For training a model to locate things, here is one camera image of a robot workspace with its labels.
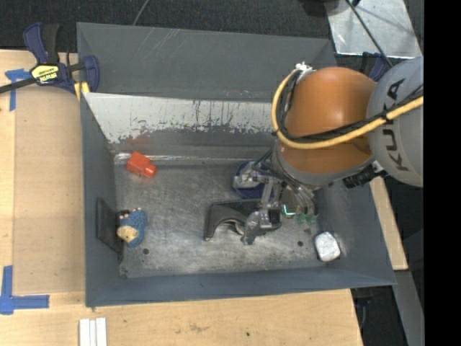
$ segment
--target wooden board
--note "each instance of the wooden board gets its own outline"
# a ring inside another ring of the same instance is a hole
[[[107,319],[109,346],[363,345],[348,290],[88,309],[83,293],[0,318],[1,344],[77,345],[79,319]]]
[[[407,270],[408,262],[403,250],[402,239],[395,221],[388,190],[382,177],[374,178],[370,187],[375,200],[377,214],[380,219],[382,233],[388,247],[390,261],[394,270]]]
[[[72,54],[71,62],[76,58]],[[1,51],[1,73],[34,65],[27,51]],[[9,94],[2,99],[9,102]],[[7,195],[14,196],[14,245],[12,261],[10,254],[4,264],[14,265],[13,293],[83,290],[78,101],[62,89],[30,85],[17,90],[17,107],[10,113],[16,124],[7,153],[14,159],[14,194],[10,186]]]

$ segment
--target gray bin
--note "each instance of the gray bin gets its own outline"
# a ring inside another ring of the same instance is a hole
[[[81,23],[79,55],[95,55],[96,93],[81,100],[86,305],[108,306],[358,288],[395,283],[370,186],[317,191],[315,222],[287,220],[245,246],[220,227],[203,240],[212,203],[236,200],[232,176],[274,142],[268,109],[296,63],[336,65],[327,40]],[[125,169],[132,151],[158,167]],[[97,238],[98,198],[142,207],[142,244],[122,261]],[[334,234],[340,258],[313,240]]]

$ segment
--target orange block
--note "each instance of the orange block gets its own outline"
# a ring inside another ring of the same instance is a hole
[[[134,151],[128,159],[127,170],[140,176],[152,178],[157,172],[157,167],[151,164],[151,160],[137,151]]]

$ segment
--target blue clamp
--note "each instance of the blue clamp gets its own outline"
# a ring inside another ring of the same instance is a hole
[[[21,309],[47,309],[50,295],[13,296],[13,266],[3,268],[1,282],[0,314],[12,315],[14,310]]]
[[[6,71],[5,76],[11,81],[15,82],[21,79],[30,78],[30,73],[24,69],[15,69],[13,71]],[[13,89],[12,93],[9,95],[9,111],[12,112],[16,109],[16,90]]]
[[[59,25],[44,25],[41,22],[34,23],[24,30],[24,43],[35,59],[37,66],[43,64],[53,64],[59,68],[59,79],[46,84],[37,83],[40,86],[51,85],[65,89],[75,94],[74,84],[76,83],[71,76],[73,70],[84,69],[86,72],[86,82],[92,92],[99,86],[99,67],[95,56],[85,56],[81,65],[66,66],[59,63],[59,55],[55,50],[56,35]]]

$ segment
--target black carpet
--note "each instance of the black carpet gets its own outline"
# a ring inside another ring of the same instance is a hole
[[[44,22],[62,24],[59,51],[76,52],[77,22],[131,25],[144,1],[0,0],[0,48],[24,48],[23,30],[34,22]],[[404,1],[424,52],[424,0]],[[138,25],[331,38],[326,10],[319,0],[151,0]],[[337,62],[357,70],[361,58],[337,56]],[[423,228],[423,189],[392,178],[386,185],[405,241]],[[424,266],[415,269],[413,276],[424,305]],[[363,328],[365,346],[406,345],[392,289],[373,288],[370,292]]]

